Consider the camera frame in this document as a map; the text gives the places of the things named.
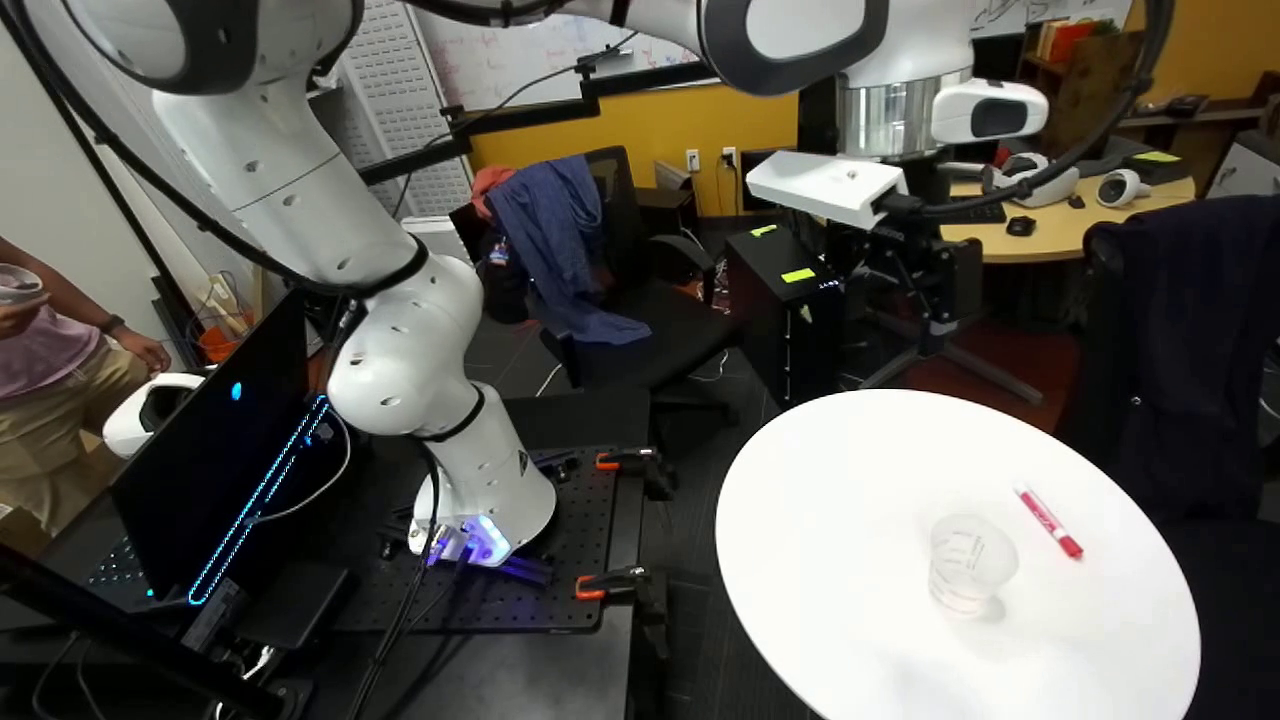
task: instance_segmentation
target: black stand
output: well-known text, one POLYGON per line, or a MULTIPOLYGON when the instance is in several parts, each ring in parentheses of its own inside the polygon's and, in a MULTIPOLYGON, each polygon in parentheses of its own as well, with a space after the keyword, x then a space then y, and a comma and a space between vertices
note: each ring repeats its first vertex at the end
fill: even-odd
MULTIPOLYGON (((934 166, 914 166, 910 177, 914 177, 914 190, 924 190, 924 198, 939 198, 939 177, 934 174, 934 166)), ((884 228, 866 231, 851 244, 862 244, 857 257, 866 269, 882 269, 870 276, 888 276, 921 310, 921 324, 910 324, 910 321, 878 314, 878 310, 862 314, 872 324, 888 330, 891 337, 914 339, 914 349, 905 349, 884 368, 866 376, 862 388, 888 384, 910 365, 916 365, 924 357, 939 357, 939 362, 953 362, 955 368, 1020 397, 1025 403, 1045 400, 1045 392, 1038 392, 1032 384, 1015 379, 1011 372, 953 344, 960 324, 969 315, 980 315, 980 286, 983 279, 980 279, 980 244, 975 241, 946 244, 939 228, 934 221, 924 221, 921 201, 905 201, 900 207, 888 207, 884 228)))
POLYGON ((888 365, 882 365, 872 376, 862 379, 862 388, 882 388, 888 379, 895 379, 905 368, 914 368, 916 362, 924 357, 939 357, 939 362, 953 362, 955 368, 965 368, 969 376, 980 376, 1011 397, 1020 397, 1025 403, 1040 403, 1045 392, 1038 392, 1032 384, 1025 384, 1020 376, 955 349, 949 337, 928 337, 921 339, 921 330, 914 330, 910 321, 895 321, 895 315, 884 315, 884 314, 870 314, 882 330, 914 339, 914 349, 905 349, 900 357, 891 357, 888 365))
POLYGON ((103 605, 100 597, 85 592, 79 583, 48 574, 46 564, 38 564, 6 546, 0 546, 0 587, 11 600, 21 600, 21 605, 92 637, 92 640, 103 640, 103 645, 154 664, 167 682, 178 682, 209 701, 226 701, 229 708, 237 708, 244 716, 273 716, 278 720, 278 716, 300 714, 298 701, 288 701, 283 693, 278 695, 268 690, 244 683, 242 676, 211 664, 209 657, 137 626, 120 607, 103 605))

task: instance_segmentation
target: desk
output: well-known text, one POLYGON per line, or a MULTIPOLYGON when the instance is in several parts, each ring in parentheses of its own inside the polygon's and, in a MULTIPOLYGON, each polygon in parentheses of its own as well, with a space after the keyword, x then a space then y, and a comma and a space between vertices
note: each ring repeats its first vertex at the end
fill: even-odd
POLYGON ((1082 181, 1084 207, 1073 203, 1048 203, 1048 207, 1020 207, 1006 203, 1006 217, 1038 217, 1032 238, 1008 238, 1006 226, 946 226, 946 241, 980 241, 983 244, 983 263, 1060 263, 1060 260, 1082 260, 1084 257, 1084 231, 1094 226, 1122 226, 1133 214, 1157 214, 1174 203, 1192 203, 1196 201, 1196 181, 1174 181, 1174 186, 1152 186, 1152 198, 1129 203, 1129 207, 1103 207, 1095 201, 1099 177, 1082 181))
POLYGON ((1199 619, 1165 538, 1084 456, 969 400, 840 392, 776 415, 726 475, 718 553, 762 657, 819 716, 1137 720, 1196 693, 1199 619), (1000 619, 928 592, 953 511, 1015 550, 1000 619))

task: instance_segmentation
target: chair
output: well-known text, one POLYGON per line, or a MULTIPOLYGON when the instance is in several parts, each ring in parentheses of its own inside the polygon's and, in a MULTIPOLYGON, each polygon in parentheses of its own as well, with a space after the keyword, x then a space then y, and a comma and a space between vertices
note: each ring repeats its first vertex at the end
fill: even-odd
POLYGON ((689 372, 718 362, 731 344, 731 321, 673 286, 667 269, 689 269, 685 279, 712 271, 712 257, 695 238, 649 238, 637 203, 637 186, 625 150, 585 154, 606 203, 606 257, 613 276, 602 310, 644 321, 649 339, 585 344, 545 337, 545 349, 566 365, 574 388, 652 388, 658 403, 689 400, 689 372))
POLYGON ((1259 376, 1280 333, 1280 203, 1088 231, 1084 368, 1063 442, 1157 522, 1196 597, 1190 716, 1280 716, 1280 523, 1259 522, 1259 376))

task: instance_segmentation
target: robotic arm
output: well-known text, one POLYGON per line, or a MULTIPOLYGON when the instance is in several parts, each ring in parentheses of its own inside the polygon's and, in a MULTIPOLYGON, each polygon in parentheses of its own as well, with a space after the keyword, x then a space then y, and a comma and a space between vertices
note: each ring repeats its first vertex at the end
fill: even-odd
MULTIPOLYGON (((846 155, 878 201, 900 177, 878 161, 939 145, 1038 134, 1045 95, 969 79, 969 26, 983 0, 414 0, 415 8, 521 26, 582 14, 699 54, 743 91, 797 91, 840 73, 846 155)), ((249 244, 314 286, 368 290, 365 321, 327 379, 332 409, 373 438, 419 438, 446 475, 423 480, 415 553, 504 564, 558 511, 501 397, 463 376, 481 279, 423 257, 373 201, 308 113, 304 86, 361 26, 361 0, 66 0, 85 42, 154 89, 163 134, 242 221, 249 244)))

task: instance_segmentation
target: monitor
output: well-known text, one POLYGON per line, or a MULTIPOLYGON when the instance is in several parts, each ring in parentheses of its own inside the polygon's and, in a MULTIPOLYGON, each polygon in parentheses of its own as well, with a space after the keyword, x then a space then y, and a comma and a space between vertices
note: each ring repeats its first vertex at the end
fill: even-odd
POLYGON ((206 605, 321 424, 304 297, 283 297, 112 486, 157 597, 206 605))

